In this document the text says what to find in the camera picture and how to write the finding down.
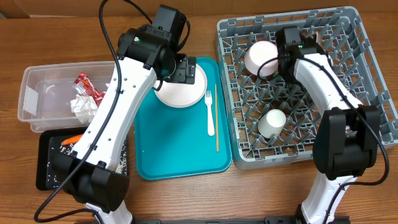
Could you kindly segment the large white plate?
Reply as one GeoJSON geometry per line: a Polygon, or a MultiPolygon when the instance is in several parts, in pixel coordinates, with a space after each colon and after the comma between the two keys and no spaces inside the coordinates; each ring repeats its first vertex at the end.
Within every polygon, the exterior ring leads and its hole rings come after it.
{"type": "Polygon", "coordinates": [[[205,71],[199,64],[196,64],[194,84],[164,82],[161,89],[155,91],[155,95],[165,105],[174,108],[186,108],[198,103],[203,98],[207,84],[205,71]]]}

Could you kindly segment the white plastic fork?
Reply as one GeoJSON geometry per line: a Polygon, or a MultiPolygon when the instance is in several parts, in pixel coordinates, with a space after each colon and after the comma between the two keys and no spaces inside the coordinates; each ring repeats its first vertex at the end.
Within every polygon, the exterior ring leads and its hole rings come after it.
{"type": "Polygon", "coordinates": [[[205,104],[207,108],[207,124],[208,124],[208,135],[213,136],[215,134],[215,127],[214,127],[214,122],[213,122],[213,114],[212,114],[212,95],[211,91],[207,90],[205,92],[205,104]]]}

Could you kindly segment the bowl with nuts and crumbs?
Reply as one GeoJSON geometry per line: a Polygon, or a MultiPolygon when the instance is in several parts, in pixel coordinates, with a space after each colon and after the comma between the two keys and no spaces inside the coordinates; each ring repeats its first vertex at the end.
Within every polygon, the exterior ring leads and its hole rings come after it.
{"type": "MultiPolygon", "coordinates": [[[[259,67],[266,61],[276,58],[278,50],[275,44],[269,41],[259,41],[253,44],[244,56],[244,65],[246,69],[254,75],[257,75],[259,67]]],[[[269,62],[261,68],[259,76],[266,78],[273,75],[278,69],[278,60],[269,62]]]]}

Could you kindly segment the red snack wrapper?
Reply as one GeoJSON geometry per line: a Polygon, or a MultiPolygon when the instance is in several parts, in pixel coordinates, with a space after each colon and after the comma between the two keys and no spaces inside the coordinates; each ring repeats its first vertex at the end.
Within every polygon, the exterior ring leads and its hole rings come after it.
{"type": "Polygon", "coordinates": [[[79,95],[92,97],[97,106],[101,104],[106,94],[105,91],[98,91],[84,73],[80,73],[74,81],[74,88],[79,95]]]}

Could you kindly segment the white plastic cup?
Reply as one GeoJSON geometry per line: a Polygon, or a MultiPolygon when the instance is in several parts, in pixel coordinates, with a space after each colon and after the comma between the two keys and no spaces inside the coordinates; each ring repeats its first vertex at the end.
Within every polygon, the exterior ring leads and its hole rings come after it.
{"type": "Polygon", "coordinates": [[[258,131],[265,138],[278,136],[285,124],[287,118],[283,111],[273,109],[268,111],[258,122],[258,131]]]}

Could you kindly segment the white napkin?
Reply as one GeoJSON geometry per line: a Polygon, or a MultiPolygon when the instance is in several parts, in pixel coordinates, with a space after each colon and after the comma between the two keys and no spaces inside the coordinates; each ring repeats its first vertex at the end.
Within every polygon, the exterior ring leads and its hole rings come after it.
{"type": "Polygon", "coordinates": [[[90,123],[94,118],[98,106],[92,96],[76,95],[70,101],[71,111],[75,114],[81,124],[90,123]]]}

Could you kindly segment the orange carrot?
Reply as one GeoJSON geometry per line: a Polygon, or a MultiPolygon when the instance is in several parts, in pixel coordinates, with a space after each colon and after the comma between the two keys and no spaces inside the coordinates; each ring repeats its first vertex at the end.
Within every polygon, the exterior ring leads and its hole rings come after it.
{"type": "Polygon", "coordinates": [[[75,144],[81,139],[82,136],[83,136],[82,134],[79,134],[77,136],[73,136],[68,139],[65,139],[64,141],[62,141],[61,145],[64,146],[64,145],[75,144]]]}

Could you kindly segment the small white plate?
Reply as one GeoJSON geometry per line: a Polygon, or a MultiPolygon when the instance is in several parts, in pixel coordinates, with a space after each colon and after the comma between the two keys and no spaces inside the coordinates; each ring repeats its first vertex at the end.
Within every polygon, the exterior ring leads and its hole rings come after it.
{"type": "MultiPolygon", "coordinates": [[[[323,48],[323,39],[322,39],[322,35],[320,31],[316,31],[315,32],[315,36],[317,39],[317,43],[320,45],[321,48],[323,48]]],[[[326,53],[326,57],[328,58],[328,63],[330,65],[330,67],[333,67],[333,60],[332,58],[329,56],[329,53],[325,50],[326,53]]]]}

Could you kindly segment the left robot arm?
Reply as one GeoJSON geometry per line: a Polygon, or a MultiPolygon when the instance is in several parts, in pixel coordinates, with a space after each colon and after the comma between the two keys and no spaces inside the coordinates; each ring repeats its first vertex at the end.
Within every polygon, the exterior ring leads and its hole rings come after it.
{"type": "Polygon", "coordinates": [[[51,166],[60,188],[100,223],[131,223],[124,203],[129,177],[117,172],[134,117],[151,90],[165,82],[193,84],[196,60],[181,52],[190,31],[179,10],[161,5],[152,23],[123,33],[112,49],[114,72],[98,110],[71,153],[51,166]]]}

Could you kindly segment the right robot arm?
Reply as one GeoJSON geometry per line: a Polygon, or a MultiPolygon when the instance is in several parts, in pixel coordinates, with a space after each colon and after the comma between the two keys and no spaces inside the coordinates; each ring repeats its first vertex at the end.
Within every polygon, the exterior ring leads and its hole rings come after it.
{"type": "Polygon", "coordinates": [[[298,216],[302,223],[333,223],[345,191],[358,185],[358,177],[376,162],[382,146],[376,136],[380,112],[345,88],[314,38],[304,37],[297,27],[285,27],[275,39],[279,74],[286,82],[302,85],[321,115],[312,149],[318,173],[298,216]]]}

